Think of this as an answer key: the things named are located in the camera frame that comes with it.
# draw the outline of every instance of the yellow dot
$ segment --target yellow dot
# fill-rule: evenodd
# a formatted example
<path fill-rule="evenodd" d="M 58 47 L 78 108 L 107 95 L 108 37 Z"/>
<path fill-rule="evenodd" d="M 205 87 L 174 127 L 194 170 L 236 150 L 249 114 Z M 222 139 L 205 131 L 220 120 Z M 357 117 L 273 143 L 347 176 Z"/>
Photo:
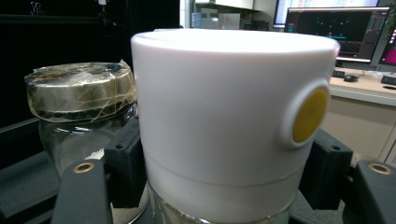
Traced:
<path fill-rule="evenodd" d="M 306 97 L 293 125 L 293 139 L 296 143 L 306 141 L 319 126 L 326 112 L 328 92 L 319 88 Z"/>

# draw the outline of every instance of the white cylindrical container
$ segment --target white cylindrical container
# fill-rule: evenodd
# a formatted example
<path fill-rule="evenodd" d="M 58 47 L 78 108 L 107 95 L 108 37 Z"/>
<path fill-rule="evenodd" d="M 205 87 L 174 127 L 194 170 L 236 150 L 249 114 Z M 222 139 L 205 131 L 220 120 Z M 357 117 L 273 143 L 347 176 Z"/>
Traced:
<path fill-rule="evenodd" d="M 137 34 L 131 43 L 155 194 L 210 222 L 284 213 L 328 107 L 338 43 L 197 29 Z"/>

